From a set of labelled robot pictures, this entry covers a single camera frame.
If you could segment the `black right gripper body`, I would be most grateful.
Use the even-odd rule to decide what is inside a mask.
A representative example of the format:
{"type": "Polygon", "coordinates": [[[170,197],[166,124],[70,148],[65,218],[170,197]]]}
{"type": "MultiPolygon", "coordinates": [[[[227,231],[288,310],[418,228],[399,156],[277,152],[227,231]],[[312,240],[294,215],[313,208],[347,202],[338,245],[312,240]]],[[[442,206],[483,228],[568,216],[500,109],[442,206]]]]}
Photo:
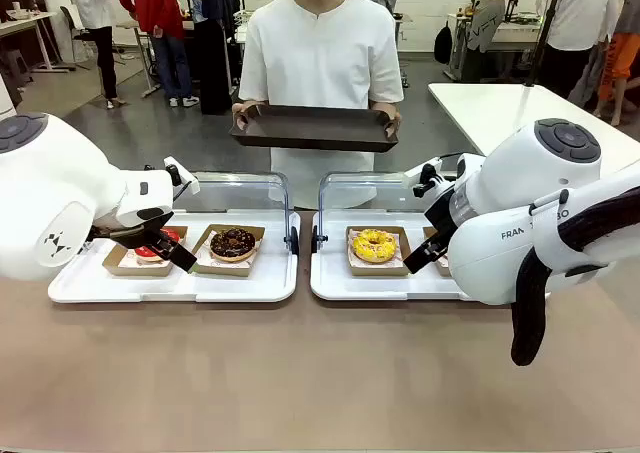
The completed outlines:
{"type": "Polygon", "coordinates": [[[468,220],[468,199],[463,189],[443,192],[425,211],[425,217],[438,233],[452,233],[468,220]]]}

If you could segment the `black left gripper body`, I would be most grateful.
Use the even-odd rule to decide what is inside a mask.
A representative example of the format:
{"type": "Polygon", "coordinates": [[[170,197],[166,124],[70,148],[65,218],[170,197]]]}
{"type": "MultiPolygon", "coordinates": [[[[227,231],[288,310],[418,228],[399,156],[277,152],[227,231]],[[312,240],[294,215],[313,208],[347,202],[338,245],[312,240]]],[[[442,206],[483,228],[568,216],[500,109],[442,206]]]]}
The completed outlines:
{"type": "Polygon", "coordinates": [[[121,246],[158,246],[168,242],[168,236],[161,232],[165,224],[173,217],[169,212],[156,218],[146,220],[140,225],[120,229],[92,226],[88,233],[88,241],[110,239],[121,246]]]}

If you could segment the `person's left hand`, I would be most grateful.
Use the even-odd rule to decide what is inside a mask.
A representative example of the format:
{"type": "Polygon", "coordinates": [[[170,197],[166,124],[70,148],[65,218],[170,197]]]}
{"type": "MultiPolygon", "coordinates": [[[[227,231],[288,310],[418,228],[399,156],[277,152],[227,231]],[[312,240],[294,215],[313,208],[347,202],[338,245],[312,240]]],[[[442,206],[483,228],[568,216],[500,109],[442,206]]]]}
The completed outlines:
{"type": "Polygon", "coordinates": [[[388,137],[395,135],[399,129],[402,117],[395,104],[376,102],[371,106],[372,110],[384,112],[389,120],[385,127],[385,131],[388,137]]]}

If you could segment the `person's right hand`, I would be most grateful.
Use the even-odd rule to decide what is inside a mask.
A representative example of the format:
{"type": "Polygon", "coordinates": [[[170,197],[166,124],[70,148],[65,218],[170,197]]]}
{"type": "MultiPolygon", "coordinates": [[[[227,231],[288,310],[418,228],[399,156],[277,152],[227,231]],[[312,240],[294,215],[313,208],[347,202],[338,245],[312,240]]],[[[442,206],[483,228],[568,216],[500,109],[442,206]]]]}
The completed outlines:
{"type": "Polygon", "coordinates": [[[245,101],[242,103],[234,103],[232,105],[233,122],[240,129],[244,130],[248,125],[248,113],[247,111],[255,106],[260,105],[260,101],[245,101]]]}

